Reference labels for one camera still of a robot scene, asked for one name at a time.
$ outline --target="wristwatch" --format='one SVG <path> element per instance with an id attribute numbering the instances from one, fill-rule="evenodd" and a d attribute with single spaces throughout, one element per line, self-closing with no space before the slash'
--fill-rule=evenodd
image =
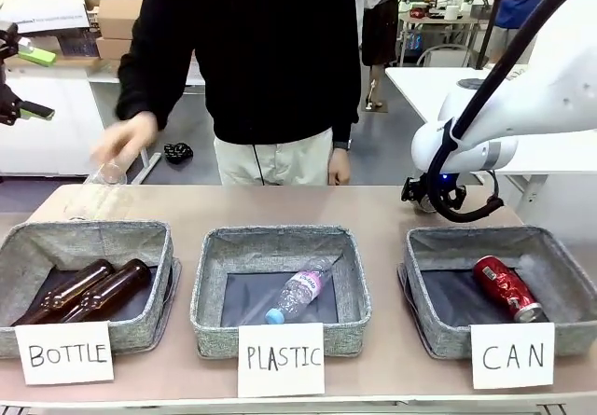
<path id="1" fill-rule="evenodd" d="M 345 151 L 350 151 L 352 142 L 353 140 L 349 139 L 348 142 L 334 142 L 332 146 L 334 149 L 344 149 Z"/>

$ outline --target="black shorts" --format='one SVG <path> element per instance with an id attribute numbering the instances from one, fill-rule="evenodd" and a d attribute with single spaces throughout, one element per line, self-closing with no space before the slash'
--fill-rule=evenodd
<path id="1" fill-rule="evenodd" d="M 396 60 L 398 36 L 398 1 L 389 0 L 363 17 L 363 64 L 384 65 Z"/>

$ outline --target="transparent cup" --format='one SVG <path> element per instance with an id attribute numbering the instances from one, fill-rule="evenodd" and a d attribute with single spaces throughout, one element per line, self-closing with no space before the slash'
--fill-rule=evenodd
<path id="1" fill-rule="evenodd" d="M 126 214 L 131 197 L 127 174 L 116 163 L 105 163 L 91 173 L 64 207 L 70 220 L 115 219 Z"/>

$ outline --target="person's left hand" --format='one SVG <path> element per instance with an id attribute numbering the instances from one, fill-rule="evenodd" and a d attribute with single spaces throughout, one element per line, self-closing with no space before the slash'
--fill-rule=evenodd
<path id="1" fill-rule="evenodd" d="M 328 185 L 348 185 L 351 180 L 351 162 L 348 160 L 348 151 L 336 148 L 332 152 L 327 166 Z"/>

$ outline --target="black sweater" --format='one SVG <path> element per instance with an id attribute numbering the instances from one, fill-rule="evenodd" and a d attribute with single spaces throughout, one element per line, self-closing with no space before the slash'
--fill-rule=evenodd
<path id="1" fill-rule="evenodd" d="M 153 112 L 161 129 L 195 50 L 215 135 L 242 145 L 294 142 L 358 120 L 354 0 L 144 0 L 118 70 L 117 115 Z"/>

